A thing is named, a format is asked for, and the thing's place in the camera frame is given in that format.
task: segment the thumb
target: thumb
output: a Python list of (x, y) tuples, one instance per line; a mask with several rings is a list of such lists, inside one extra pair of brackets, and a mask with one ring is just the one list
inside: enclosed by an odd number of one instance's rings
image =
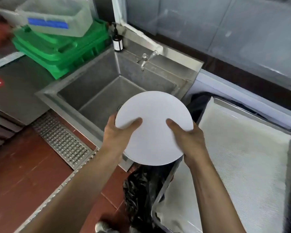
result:
[(184, 130), (171, 119), (166, 119), (166, 124), (174, 132), (175, 135), (184, 132)]
[(132, 134), (138, 127), (140, 127), (141, 124), (142, 124), (142, 118), (137, 118), (125, 130), (127, 130), (129, 133)]

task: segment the metal tray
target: metal tray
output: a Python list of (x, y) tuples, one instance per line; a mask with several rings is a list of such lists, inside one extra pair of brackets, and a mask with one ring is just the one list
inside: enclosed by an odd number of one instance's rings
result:
[[(287, 130), (287, 129), (285, 129), (285, 128), (283, 128), (283, 127), (281, 127), (281, 126), (279, 126), (279, 125), (277, 125), (275, 123), (272, 123), (270, 121), (266, 121), (264, 118), (259, 117), (259, 116), (255, 115), (255, 114), (252, 114), (252, 113), (246, 111), (245, 109), (240, 108), (240, 107), (238, 107), (238, 106), (236, 106), (236, 105), (234, 105), (234, 104), (232, 104), (232, 103), (230, 103), (230, 102), (228, 102), (226, 100), (223, 100), (221, 98), (216, 98), (216, 97), (214, 97), (213, 99), (214, 99), (214, 103), (217, 104), (217, 105), (223, 106), (223, 107), (225, 107), (227, 109), (230, 109), (230, 110), (232, 110), (234, 112), (237, 112), (237, 113), (239, 113), (241, 115), (244, 115), (244, 116), (246, 116), (246, 117), (248, 117), (248, 118), (250, 118), (252, 120), (255, 120), (257, 122), (265, 124), (265, 125), (267, 125), (269, 127), (277, 129), (277, 130), (279, 130), (279, 131), (281, 131), (283, 133), (286, 133), (288, 135), (291, 135), (291, 131), (289, 131), (289, 130)], [(205, 106), (202, 114), (200, 115), (200, 117), (199, 117), (199, 119), (197, 121), (197, 124), (199, 124), (200, 120), (202, 119), (205, 109), (206, 109), (206, 106)], [(291, 155), (291, 141), (290, 141), (290, 144), (289, 144), (288, 155)], [(174, 174), (175, 174), (180, 162), (182, 161), (182, 158), (183, 158), (183, 156), (181, 158), (179, 158), (178, 160), (176, 160), (176, 162), (175, 162), (174, 166), (172, 167), (168, 177), (166, 178), (166, 181), (164, 182), (164, 184), (163, 184), (158, 196), (156, 197), (155, 202), (152, 205), (152, 209), (151, 209), (151, 217), (152, 217), (153, 221), (155, 222), (156, 225), (158, 225), (166, 233), (173, 233), (173, 232), (169, 228), (167, 228), (167, 227), (165, 227), (165, 226), (163, 226), (161, 224), (160, 220), (156, 216), (156, 209), (157, 209), (157, 206), (158, 206), (159, 202), (161, 202), (161, 200), (163, 200), (164, 193), (166, 192), (170, 182), (172, 181), (173, 176), (174, 176)], [(287, 170), (287, 178), (286, 179), (287, 180), (291, 180), (291, 170)], [(288, 208), (289, 196), (290, 196), (290, 192), (291, 192), (291, 183), (286, 183), (286, 185), (287, 185), (287, 190), (288, 191), (286, 193), (286, 198), (285, 198), (285, 215), (288, 214), (288, 209), (287, 208)]]

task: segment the sink basin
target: sink basin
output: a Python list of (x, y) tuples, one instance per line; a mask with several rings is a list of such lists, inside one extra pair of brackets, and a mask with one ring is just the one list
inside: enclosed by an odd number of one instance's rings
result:
[(117, 54), (112, 49), (58, 95), (101, 130), (111, 114), (144, 91), (171, 93), (176, 84)]
[[(144, 91), (162, 91), (181, 99), (202, 66), (201, 62), (166, 47), (167, 55), (171, 54), (172, 58), (198, 70), (158, 55), (141, 71), (137, 63), (139, 56), (150, 55), (152, 51), (129, 39), (124, 40), (124, 51), (114, 52), (111, 46), (75, 72), (37, 93), (98, 148), (109, 116), (129, 98)], [(128, 170), (132, 163), (124, 156), (120, 166)]]

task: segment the stacked green crates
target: stacked green crates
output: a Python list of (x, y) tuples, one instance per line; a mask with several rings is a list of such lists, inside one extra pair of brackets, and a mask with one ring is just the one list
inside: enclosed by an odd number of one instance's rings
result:
[(55, 79), (77, 69), (99, 55), (109, 45), (108, 28), (95, 20), (83, 37), (52, 35), (24, 26), (14, 32), (17, 50), (46, 68)]

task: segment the soap dispenser bottle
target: soap dispenser bottle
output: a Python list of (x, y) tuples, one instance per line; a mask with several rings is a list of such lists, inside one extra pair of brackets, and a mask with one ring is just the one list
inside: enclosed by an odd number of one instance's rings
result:
[(113, 23), (114, 31), (112, 36), (114, 51), (121, 52), (123, 50), (123, 37), (119, 35), (118, 30), (116, 29), (116, 23)]

